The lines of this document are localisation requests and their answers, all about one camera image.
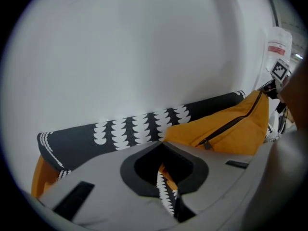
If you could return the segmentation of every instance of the orange fabric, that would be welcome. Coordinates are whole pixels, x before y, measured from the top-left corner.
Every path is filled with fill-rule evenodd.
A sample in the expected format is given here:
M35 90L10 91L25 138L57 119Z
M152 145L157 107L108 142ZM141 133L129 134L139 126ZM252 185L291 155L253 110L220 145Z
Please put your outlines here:
M204 150L204 146L198 144L233 119L247 115L259 94L259 91L253 91L234 107L186 124L168 127L164 141L177 142ZM254 155L265 139L268 122L269 100L262 93L259 101L248 117L240 120L228 130L209 140L209 143L215 152ZM176 185L166 169L161 167L160 172L168 179L169 187L176 190Z
M33 175L31 195L39 198L57 181L58 176L59 172L40 155Z

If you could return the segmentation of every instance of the white wall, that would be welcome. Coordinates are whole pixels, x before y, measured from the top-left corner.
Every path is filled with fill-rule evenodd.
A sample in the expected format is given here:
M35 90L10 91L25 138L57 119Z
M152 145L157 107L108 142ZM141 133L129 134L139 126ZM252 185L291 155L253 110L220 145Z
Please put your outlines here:
M2 62L18 185L30 191L39 132L250 92L269 27L267 0L34 0Z
M298 62L295 62L293 61L292 59L290 59L290 62L289 62L289 69L291 71L291 73L294 73L295 69L297 68L297 66L300 64L300 61Z

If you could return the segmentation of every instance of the black fabric with white pattern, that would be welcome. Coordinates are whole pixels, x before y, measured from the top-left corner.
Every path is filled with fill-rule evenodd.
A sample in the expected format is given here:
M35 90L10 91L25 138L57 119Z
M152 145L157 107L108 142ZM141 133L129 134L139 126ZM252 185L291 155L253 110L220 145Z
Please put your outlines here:
M244 93L238 91L145 115L40 133L38 146L54 169L74 170L100 154L162 140L168 127L211 115L243 99Z

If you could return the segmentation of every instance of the patterned textile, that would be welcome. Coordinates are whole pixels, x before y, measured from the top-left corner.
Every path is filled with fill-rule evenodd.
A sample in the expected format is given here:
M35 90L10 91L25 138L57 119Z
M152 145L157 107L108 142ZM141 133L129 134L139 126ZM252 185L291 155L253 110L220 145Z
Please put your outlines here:
M268 124L268 131L266 133L266 137L264 143L266 142L274 142L281 137L281 134L277 132L270 124Z
M60 171L60 180L95 156L162 140L168 127L235 106L244 98L243 91L236 91L144 115L44 132L38 134L38 145L44 160ZM157 175L157 188L163 206L174 215L178 192L169 188L167 180L160 173Z

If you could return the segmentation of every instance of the zipper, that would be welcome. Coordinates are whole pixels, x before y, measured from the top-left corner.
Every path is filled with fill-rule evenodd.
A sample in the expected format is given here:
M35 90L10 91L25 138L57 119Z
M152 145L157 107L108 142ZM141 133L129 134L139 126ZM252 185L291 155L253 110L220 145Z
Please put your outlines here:
M257 96L256 101L254 102L254 104L252 105L251 109L249 110L249 112L246 115L239 116L239 117L233 119L232 121L228 122L224 126L218 128L215 132L211 133L204 140L202 140L199 144L197 144L197 146L201 145L201 144L204 144L204 147L205 147L206 150L212 150L213 147L209 143L209 140L211 140L212 138L218 136L219 134L223 133L224 131L228 130L229 128L233 127L236 123L238 123L239 121L243 120L244 118L248 117L252 113L254 108L256 107L257 103L259 102L259 100L261 98L261 95L262 95L262 92L259 92L259 95Z

